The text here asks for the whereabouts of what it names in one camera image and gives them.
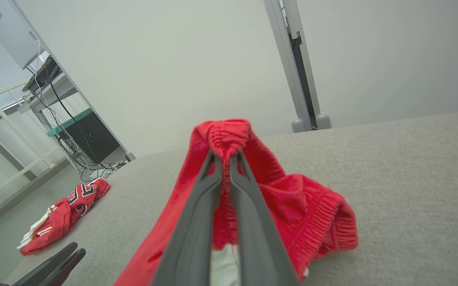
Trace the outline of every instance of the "red fabric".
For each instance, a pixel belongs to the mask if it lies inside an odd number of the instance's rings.
[[[116,281],[149,285],[209,149],[222,159],[221,203],[214,214],[213,247],[237,244],[236,212],[229,202],[229,158],[243,150],[298,278],[312,259],[358,246],[356,219],[344,198],[300,175],[286,175],[247,120],[208,121],[192,132],[178,181],[154,228]]]
[[[41,252],[57,241],[87,213],[97,199],[103,197],[111,186],[105,179],[96,179],[87,185],[77,185],[68,197],[60,199],[50,209],[47,220],[33,232],[33,240],[20,249],[24,256]]]

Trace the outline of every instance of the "teal desk edge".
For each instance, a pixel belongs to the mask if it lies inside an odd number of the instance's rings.
[[[75,118],[75,121],[79,121],[81,120],[82,118],[86,117],[88,114],[90,114],[91,112],[93,112],[93,110],[91,110],[91,108],[88,108],[86,110],[84,110],[83,112],[77,114],[76,116],[73,116],[73,118]],[[65,123],[63,123],[61,126],[58,126],[52,130],[49,130],[47,132],[47,135],[49,137],[53,137],[54,135],[60,133],[63,131],[63,129],[67,129],[68,127],[70,127],[72,124],[75,123],[75,121],[73,119],[69,119],[67,121],[65,121]]]

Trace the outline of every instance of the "gray table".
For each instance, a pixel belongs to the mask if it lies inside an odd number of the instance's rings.
[[[312,262],[304,285],[458,285],[458,113],[263,141],[288,173],[330,186],[357,216],[360,246]],[[24,259],[7,283],[76,241],[87,255],[64,285],[113,284],[162,212],[185,154],[124,166],[70,233]]]

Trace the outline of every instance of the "white wall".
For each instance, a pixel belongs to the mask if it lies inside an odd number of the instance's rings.
[[[205,120],[291,133],[296,113],[262,0],[13,0],[136,157],[187,148]]]
[[[332,127],[458,111],[458,0],[298,0]]]

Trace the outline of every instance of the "power strip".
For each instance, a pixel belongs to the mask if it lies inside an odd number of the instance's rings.
[[[91,173],[89,177],[93,180],[98,178],[98,176],[100,176],[100,178],[107,179],[107,177],[109,177],[110,174],[112,174],[112,172],[108,172],[106,169],[102,168],[102,169],[95,170],[93,173]]]

